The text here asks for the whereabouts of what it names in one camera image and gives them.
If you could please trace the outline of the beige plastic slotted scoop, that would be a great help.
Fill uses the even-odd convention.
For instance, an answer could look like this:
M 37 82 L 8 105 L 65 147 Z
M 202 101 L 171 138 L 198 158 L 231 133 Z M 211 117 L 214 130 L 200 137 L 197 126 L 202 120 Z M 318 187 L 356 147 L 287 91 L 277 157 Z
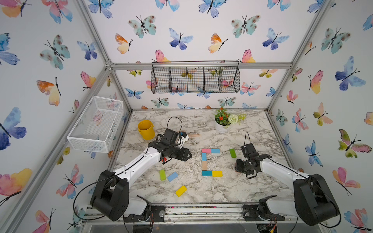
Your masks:
M 194 137 L 199 137 L 201 136 L 200 134 L 188 134 L 189 138 L 194 138 Z

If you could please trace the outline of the natural wood building block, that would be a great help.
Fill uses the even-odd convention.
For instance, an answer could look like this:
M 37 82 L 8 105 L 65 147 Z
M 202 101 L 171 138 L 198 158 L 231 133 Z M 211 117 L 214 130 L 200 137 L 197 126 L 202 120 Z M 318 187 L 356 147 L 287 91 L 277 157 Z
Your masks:
M 207 170 L 207 161 L 202 162 L 202 170 L 206 171 Z

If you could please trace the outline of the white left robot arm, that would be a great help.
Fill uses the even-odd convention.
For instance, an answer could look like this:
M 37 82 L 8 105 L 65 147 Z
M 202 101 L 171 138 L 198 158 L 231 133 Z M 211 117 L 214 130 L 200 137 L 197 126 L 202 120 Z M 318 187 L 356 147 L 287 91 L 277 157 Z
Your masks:
M 130 196 L 130 188 L 135 181 L 165 157 L 187 161 L 192 157 L 184 143 L 189 136 L 186 132 L 166 129 L 157 135 L 155 141 L 132 162 L 115 171 L 105 170 L 99 176 L 90 200 L 90 205 L 112 221 L 124 215 L 136 216 L 140 221 L 148 221 L 152 216 L 151 203 L 141 196 Z

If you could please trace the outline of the white mesh wall basket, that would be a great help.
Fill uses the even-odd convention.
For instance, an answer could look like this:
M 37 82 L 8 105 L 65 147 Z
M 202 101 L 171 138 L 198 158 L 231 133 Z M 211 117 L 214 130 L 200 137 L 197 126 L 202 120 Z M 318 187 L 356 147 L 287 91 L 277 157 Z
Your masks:
M 93 96 L 68 134 L 67 140 L 75 150 L 109 152 L 122 114 L 122 101 Z

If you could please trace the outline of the small yellow building block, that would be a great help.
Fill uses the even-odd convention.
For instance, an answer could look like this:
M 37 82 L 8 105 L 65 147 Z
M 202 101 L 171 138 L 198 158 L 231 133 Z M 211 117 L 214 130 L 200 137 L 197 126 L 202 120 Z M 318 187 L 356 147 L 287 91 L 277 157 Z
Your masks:
M 223 172 L 222 171 L 212 171 L 212 176 L 213 177 L 222 177 Z

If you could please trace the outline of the yellow long building block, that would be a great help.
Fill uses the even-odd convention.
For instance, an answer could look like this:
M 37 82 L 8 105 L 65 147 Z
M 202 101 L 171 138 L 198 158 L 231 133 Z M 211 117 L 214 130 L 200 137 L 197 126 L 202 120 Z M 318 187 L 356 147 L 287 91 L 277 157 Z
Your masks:
M 185 192 L 187 191 L 187 188 L 183 185 L 182 187 L 180 187 L 176 192 L 175 194 L 177 195 L 177 197 L 181 197 Z

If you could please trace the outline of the light green building block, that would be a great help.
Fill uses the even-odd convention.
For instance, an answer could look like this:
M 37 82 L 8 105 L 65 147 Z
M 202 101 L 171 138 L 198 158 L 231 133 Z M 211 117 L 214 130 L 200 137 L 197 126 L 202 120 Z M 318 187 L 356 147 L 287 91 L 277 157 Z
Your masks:
M 166 180 L 166 172 L 165 172 L 165 170 L 160 170 L 159 171 L 159 175 L 160 175 L 160 180 L 161 181 L 164 181 L 164 180 Z

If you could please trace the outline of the pale blue building block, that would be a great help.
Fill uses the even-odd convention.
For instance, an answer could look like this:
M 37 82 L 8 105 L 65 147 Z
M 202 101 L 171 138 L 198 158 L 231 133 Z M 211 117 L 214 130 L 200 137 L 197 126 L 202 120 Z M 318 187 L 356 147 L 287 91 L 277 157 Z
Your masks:
M 167 177 L 167 179 L 168 179 L 169 182 L 172 182 L 172 181 L 175 180 L 177 177 L 178 177 L 178 173 L 177 173 L 177 172 L 174 172 L 174 173 L 172 173 L 171 175 L 169 175 L 169 176 Z

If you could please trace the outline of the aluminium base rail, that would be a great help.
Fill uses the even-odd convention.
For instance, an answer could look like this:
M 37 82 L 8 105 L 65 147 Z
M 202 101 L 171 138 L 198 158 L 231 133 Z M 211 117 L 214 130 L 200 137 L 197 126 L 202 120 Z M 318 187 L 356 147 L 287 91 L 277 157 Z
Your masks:
M 260 203 L 169 203 L 152 204 L 144 215 L 125 214 L 117 220 L 99 217 L 99 212 L 88 207 L 83 225 L 114 224 L 199 224 L 199 223 L 303 223 L 300 217 L 263 212 Z

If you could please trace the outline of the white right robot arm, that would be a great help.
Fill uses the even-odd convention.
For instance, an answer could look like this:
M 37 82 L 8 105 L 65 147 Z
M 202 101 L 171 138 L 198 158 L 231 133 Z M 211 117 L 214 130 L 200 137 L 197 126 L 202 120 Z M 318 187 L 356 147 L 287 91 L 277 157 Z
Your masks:
M 244 160 L 237 159 L 235 171 L 247 179 L 265 173 L 285 184 L 293 191 L 293 198 L 271 195 L 262 198 L 256 209 L 244 208 L 247 221 L 272 220 L 294 216 L 309 226 L 321 224 L 331 218 L 341 217 L 340 209 L 323 176 L 308 175 L 276 162 L 268 154 L 259 154 L 252 143 L 241 146 Z

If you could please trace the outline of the artificial green flower plant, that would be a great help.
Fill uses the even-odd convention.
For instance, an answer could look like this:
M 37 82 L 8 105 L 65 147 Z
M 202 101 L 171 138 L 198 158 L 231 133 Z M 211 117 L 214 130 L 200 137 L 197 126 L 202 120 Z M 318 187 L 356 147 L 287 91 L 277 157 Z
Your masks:
M 229 114 L 225 108 L 221 107 L 216 110 L 214 119 L 218 125 L 228 128 L 230 125 L 241 124 L 243 121 L 245 121 L 246 114 Z

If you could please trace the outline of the white flower pot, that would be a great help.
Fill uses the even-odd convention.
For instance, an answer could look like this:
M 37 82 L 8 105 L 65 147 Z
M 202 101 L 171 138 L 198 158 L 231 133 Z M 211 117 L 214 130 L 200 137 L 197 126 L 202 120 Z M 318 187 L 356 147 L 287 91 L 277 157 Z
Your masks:
M 219 133 L 219 134 L 225 134 L 228 132 L 229 130 L 229 127 L 231 126 L 231 124 L 228 124 L 226 126 L 224 125 L 220 125 L 218 124 L 216 121 L 214 122 L 214 126 L 215 126 L 215 130 Z

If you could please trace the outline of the light blue building block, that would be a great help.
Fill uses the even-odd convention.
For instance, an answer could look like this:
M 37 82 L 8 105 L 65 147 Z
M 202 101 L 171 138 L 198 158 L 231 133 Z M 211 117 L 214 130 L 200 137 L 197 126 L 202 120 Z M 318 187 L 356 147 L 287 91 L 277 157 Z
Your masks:
M 202 153 L 202 161 L 207 161 L 207 153 Z

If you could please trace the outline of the teal building block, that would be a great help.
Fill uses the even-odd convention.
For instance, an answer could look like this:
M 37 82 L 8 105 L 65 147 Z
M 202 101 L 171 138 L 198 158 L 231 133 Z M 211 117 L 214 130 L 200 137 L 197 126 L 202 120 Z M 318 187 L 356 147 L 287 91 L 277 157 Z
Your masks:
M 213 176 L 213 172 L 210 171 L 210 170 L 203 170 L 203 171 L 202 171 L 202 175 L 203 175 L 204 177 L 212 177 L 212 176 Z

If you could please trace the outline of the yellow cup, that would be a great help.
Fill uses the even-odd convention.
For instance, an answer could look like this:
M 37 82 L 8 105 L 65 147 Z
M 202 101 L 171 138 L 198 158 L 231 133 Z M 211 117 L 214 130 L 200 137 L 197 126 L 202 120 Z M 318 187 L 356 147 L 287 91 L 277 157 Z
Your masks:
M 155 137 L 153 123 L 149 120 L 143 120 L 138 124 L 138 131 L 144 140 L 151 140 Z

